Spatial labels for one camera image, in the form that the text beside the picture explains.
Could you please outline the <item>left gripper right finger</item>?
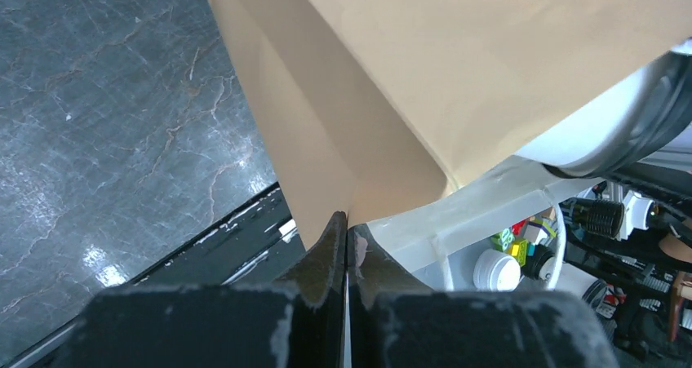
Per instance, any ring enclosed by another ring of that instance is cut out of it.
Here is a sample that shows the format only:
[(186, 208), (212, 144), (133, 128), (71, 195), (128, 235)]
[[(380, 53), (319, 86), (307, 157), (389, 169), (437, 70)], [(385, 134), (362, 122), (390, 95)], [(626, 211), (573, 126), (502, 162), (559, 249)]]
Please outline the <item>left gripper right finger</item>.
[(616, 367), (594, 312), (558, 291), (435, 291), (366, 226), (347, 234), (354, 367)]

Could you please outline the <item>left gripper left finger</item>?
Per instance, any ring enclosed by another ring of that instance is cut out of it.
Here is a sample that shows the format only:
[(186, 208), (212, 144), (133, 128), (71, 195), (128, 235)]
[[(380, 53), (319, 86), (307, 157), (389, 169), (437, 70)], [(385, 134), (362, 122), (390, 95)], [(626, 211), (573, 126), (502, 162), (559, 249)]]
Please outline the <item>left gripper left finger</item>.
[(119, 286), (100, 292), (57, 367), (341, 367), (344, 243), (335, 212), (317, 243), (264, 284)]

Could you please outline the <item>brown paper bag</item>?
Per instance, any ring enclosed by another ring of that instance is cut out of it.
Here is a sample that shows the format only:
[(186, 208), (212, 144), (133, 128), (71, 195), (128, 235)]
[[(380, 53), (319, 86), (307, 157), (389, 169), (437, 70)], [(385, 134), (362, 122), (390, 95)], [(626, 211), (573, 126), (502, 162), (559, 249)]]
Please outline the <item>brown paper bag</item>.
[(208, 2), (305, 248), (342, 211), (412, 270), (628, 167), (516, 152), (691, 35), (691, 0)]

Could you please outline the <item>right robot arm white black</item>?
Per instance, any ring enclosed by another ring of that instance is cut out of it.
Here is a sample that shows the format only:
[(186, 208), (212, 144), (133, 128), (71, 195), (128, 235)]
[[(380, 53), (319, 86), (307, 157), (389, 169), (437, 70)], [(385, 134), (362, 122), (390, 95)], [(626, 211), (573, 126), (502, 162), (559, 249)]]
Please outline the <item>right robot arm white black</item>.
[(690, 170), (691, 41), (628, 75), (516, 154), (574, 178), (636, 162)]

